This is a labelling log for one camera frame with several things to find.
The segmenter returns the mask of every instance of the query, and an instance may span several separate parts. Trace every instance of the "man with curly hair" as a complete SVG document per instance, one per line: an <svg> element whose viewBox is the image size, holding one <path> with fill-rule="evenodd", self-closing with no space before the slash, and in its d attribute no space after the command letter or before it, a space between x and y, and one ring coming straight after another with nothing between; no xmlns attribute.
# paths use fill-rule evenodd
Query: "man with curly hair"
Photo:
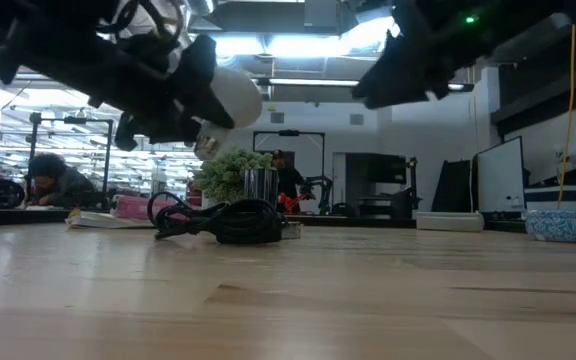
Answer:
<svg viewBox="0 0 576 360"><path fill-rule="evenodd" d="M28 164L35 182L34 204L72 207L83 193L93 193L95 187L84 175L66 165L56 154L40 154Z"/></svg>

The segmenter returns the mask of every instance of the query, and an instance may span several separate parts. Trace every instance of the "yellow cable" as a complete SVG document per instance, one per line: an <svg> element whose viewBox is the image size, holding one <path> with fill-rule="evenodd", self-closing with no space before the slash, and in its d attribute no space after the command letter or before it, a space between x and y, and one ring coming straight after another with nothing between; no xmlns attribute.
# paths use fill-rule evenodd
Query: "yellow cable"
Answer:
<svg viewBox="0 0 576 360"><path fill-rule="evenodd" d="M566 180L566 165L568 163L568 147L570 146L570 136L572 134L572 112L575 105L575 46L576 46L576 26L572 26L570 40L570 103L568 104L568 134L566 135L566 146L564 147L564 158L561 166L561 181L559 184L559 200L557 209L561 207L564 198L564 184Z"/></svg>

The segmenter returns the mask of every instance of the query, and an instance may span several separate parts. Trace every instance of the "blue patterned bowl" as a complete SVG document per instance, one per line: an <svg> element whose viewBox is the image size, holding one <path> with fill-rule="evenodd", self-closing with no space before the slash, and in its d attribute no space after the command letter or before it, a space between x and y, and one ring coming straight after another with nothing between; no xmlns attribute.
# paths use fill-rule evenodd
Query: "blue patterned bowl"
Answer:
<svg viewBox="0 0 576 360"><path fill-rule="evenodd" d="M537 240L576 243L576 211L532 210L526 216L526 232Z"/></svg>

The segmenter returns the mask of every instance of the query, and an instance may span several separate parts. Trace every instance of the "air vent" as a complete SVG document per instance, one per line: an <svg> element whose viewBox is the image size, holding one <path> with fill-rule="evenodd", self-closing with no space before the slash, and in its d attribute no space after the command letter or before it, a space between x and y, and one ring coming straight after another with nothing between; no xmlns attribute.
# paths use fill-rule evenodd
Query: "air vent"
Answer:
<svg viewBox="0 0 576 360"><path fill-rule="evenodd" d="M364 124L363 114L350 114L350 125L362 126Z"/></svg>
<svg viewBox="0 0 576 360"><path fill-rule="evenodd" d="M283 124L284 123L284 113L271 112L270 113L270 123L271 124Z"/></svg>

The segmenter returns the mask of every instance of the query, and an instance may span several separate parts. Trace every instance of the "desk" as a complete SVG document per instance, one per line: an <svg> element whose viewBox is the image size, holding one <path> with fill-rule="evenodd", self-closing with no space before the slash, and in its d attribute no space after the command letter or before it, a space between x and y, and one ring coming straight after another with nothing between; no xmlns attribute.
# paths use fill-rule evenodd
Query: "desk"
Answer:
<svg viewBox="0 0 576 360"><path fill-rule="evenodd" d="M261 247L0 227L0 359L573 359L576 245L316 228Z"/></svg>

